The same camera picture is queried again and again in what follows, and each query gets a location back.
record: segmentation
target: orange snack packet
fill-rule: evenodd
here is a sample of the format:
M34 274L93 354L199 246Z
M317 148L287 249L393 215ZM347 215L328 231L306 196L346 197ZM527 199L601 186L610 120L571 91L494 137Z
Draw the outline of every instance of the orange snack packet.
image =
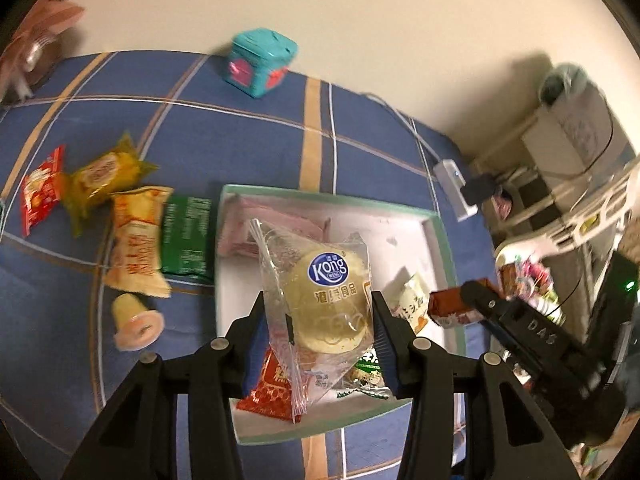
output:
M171 296L171 286L160 272L160 222L172 192L170 187L145 186L111 195L116 247L105 285L158 298Z
M291 385L271 347L264 357L258 385L248 397L238 401L236 408L282 420L293 420ZM300 422L300 418L297 415L295 421Z

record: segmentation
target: yellow snack packet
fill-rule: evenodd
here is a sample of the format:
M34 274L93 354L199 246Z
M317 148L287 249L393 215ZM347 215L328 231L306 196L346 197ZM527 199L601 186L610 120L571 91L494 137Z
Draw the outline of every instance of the yellow snack packet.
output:
M82 232L82 224L92 208L106 202L111 193L134 187L157 168L140 160L130 135L125 132L112 150L74 173L61 173L58 182L62 203L71 216L74 236Z
M158 298L171 296L159 269L162 209L173 191L145 186L111 195L116 246L105 285Z

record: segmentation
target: pink wrapper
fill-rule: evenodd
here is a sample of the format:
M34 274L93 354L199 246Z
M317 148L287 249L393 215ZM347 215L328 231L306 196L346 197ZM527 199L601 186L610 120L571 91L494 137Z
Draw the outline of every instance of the pink wrapper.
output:
M302 216L281 213L250 198L238 197L229 201L226 208L224 223L218 238L220 256L242 254L251 258L258 257L258 245L249 232L251 218L283 227L312 240L319 242L326 240L328 220L319 224Z

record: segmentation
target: white wall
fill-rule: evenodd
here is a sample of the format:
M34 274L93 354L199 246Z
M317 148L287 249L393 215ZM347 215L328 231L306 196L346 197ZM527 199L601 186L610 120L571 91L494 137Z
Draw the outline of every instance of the white wall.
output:
M248 28L300 46L293 69L372 91L469 155L536 105L549 63L583 64L640 148L640 60L600 0L73 0L75 54L213 52Z

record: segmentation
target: pink object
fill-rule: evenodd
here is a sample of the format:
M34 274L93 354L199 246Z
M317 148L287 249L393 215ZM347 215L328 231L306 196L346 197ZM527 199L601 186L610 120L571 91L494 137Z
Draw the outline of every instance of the pink object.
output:
M289 68L286 66L283 66L282 68L279 68L277 70L272 70L269 74L269 78L267 79L267 88L273 88L274 86L276 86L288 71Z
M254 69L247 60L238 58L229 62L231 79L242 86L249 86L254 77Z
M328 221L320 225L302 216L281 213L249 198L239 197L227 203L222 231L218 237L218 254L231 256L242 254L258 257L258 245L249 232L249 220L260 221L284 227L300 236L319 242L324 241Z

